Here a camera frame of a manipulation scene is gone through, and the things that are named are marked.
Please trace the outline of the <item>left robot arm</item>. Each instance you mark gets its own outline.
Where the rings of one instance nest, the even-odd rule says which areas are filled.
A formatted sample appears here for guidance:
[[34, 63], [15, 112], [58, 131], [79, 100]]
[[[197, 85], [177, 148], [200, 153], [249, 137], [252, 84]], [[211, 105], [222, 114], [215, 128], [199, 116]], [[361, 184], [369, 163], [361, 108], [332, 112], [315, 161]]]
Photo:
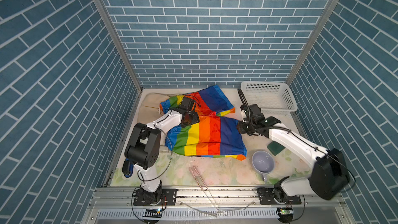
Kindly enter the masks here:
[[176, 107], [170, 108], [159, 119], [148, 124], [137, 123], [133, 127], [124, 151], [122, 173], [129, 178], [136, 171], [144, 195], [152, 197], [154, 201], [162, 196], [161, 180], [153, 168], [159, 156], [161, 136], [174, 127], [199, 123], [199, 115], [195, 111], [197, 105], [193, 98], [184, 96]]

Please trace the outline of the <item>beige shorts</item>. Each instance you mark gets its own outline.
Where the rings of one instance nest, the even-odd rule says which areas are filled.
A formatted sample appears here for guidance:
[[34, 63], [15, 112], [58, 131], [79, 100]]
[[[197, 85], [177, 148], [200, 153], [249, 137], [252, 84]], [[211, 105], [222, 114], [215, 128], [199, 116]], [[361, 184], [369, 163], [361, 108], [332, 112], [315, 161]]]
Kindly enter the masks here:
[[160, 103], [170, 97], [165, 94], [148, 93], [139, 108], [137, 121], [146, 124], [162, 117], [164, 113], [160, 110]]

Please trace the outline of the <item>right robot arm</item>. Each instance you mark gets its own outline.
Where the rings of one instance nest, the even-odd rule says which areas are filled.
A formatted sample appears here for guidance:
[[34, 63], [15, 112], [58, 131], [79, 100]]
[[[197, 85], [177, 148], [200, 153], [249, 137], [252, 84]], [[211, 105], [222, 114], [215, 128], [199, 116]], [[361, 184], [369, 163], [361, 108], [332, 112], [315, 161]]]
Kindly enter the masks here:
[[242, 105], [240, 109], [243, 119], [237, 125], [239, 133], [261, 135], [277, 142], [312, 169], [310, 175], [284, 177], [278, 181], [273, 190], [278, 203], [284, 204], [290, 197], [299, 195], [316, 195], [323, 200], [331, 200], [350, 184], [350, 171], [340, 150], [318, 146], [288, 129], [279, 119], [265, 118], [256, 104]]

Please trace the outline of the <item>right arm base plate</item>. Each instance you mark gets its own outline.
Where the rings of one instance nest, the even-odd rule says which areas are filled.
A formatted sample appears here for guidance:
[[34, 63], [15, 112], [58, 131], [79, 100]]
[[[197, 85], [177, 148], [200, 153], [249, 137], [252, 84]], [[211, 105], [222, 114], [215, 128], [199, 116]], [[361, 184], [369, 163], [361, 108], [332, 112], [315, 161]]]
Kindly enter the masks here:
[[289, 197], [275, 188], [260, 187], [256, 189], [261, 205], [300, 205], [302, 204], [300, 196]]

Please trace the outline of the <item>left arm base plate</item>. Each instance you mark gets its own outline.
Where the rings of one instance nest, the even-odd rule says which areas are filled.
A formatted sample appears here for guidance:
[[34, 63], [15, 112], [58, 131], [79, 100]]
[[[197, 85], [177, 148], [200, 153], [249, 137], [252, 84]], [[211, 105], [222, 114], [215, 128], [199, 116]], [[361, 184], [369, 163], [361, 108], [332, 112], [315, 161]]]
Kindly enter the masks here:
[[134, 206], [150, 206], [150, 205], [175, 205], [177, 198], [177, 189], [162, 189], [156, 192], [148, 192], [142, 188], [139, 188], [135, 192], [133, 199]]

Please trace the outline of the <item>rainbow coloured shorts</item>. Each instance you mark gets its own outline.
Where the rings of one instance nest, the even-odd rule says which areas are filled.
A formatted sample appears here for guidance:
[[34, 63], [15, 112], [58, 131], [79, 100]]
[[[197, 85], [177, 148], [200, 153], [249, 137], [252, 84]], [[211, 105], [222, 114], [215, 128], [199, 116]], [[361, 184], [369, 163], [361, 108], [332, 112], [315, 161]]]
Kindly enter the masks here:
[[238, 120], [226, 116], [235, 113], [235, 107], [220, 87], [214, 85], [186, 96], [198, 103], [195, 112], [199, 123], [168, 131], [168, 149], [183, 156], [245, 160], [247, 149], [237, 129]]

